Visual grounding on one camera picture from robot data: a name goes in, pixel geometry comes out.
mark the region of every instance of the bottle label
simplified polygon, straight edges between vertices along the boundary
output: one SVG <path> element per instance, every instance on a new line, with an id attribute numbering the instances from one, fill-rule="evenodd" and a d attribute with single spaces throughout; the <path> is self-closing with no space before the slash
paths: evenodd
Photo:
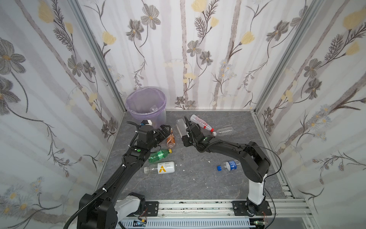
<path id="1" fill-rule="evenodd" d="M 172 173 L 175 171 L 174 162 L 158 163 L 158 174 Z"/>
<path id="2" fill-rule="evenodd" d="M 230 165 L 230 170 L 236 169 L 235 161 L 233 161 L 233 160 L 229 161 L 229 165 Z"/>
<path id="3" fill-rule="evenodd" d="M 159 160 L 161 160 L 164 158 L 164 153 L 159 151 L 157 156 L 158 156 Z"/>

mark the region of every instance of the bottle with blue label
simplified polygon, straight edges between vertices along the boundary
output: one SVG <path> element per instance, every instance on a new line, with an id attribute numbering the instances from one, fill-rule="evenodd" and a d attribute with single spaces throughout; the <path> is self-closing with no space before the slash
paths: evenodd
<path id="1" fill-rule="evenodd" d="M 240 162 L 238 160 L 230 160 L 227 162 L 222 163 L 217 167 L 218 171 L 222 171 L 223 169 L 227 169 L 228 171 L 237 169 L 240 167 Z"/>

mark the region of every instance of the bottle with red cap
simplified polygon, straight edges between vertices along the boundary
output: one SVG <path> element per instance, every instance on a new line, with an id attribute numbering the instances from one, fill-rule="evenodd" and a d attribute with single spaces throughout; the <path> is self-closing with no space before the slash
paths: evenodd
<path id="1" fill-rule="evenodd" d="M 200 127 L 204 128 L 206 130 L 209 130 L 211 132 L 214 132 L 214 129 L 209 124 L 207 124 L 207 122 L 205 122 L 204 120 L 200 119 L 196 115 L 192 115 L 191 116 L 191 121 L 194 122 L 194 123 L 197 123 Z"/>

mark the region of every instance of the table surface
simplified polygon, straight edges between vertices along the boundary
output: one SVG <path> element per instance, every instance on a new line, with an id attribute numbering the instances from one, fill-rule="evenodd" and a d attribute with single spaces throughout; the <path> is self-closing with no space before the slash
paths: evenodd
<path id="1" fill-rule="evenodd" d="M 232 126 L 235 134 L 220 137 L 223 140 L 235 143 L 256 142 L 264 146 L 258 130 L 249 111 L 167 111 L 167 124 L 173 128 L 175 147 L 173 152 L 159 162 L 174 161 L 175 172 L 169 174 L 144 174 L 141 168 L 121 191 L 119 199 L 125 198 L 130 192 L 145 195 L 147 200 L 174 200 L 174 199 L 246 199 L 249 192 L 248 178 L 242 169 L 234 171 L 217 171 L 216 167 L 231 158 L 216 153 L 200 153 L 193 146 L 184 147 L 176 129 L 177 119 L 184 115 L 190 118 L 192 114 L 205 120 L 215 129 Z M 128 149 L 136 127 L 126 124 L 134 121 L 127 112 L 117 134 L 112 151 L 105 165 L 100 186 L 108 180 L 120 166 L 121 156 Z M 167 149 L 166 141 L 161 143 L 162 149 Z M 271 166 L 269 174 L 275 171 Z M 267 190 L 274 199 L 284 199 L 277 176 L 266 180 Z"/>

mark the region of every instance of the wall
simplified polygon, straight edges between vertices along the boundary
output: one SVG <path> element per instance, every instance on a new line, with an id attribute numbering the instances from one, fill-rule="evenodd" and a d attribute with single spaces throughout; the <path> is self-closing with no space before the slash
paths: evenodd
<path id="1" fill-rule="evenodd" d="M 0 3 L 0 221 L 62 228 L 122 113 L 66 1 Z"/>
<path id="2" fill-rule="evenodd" d="M 311 1 L 79 0 L 122 97 L 252 109 Z"/>
<path id="3" fill-rule="evenodd" d="M 366 223 L 365 7 L 325 1 L 258 112 L 322 229 Z"/>

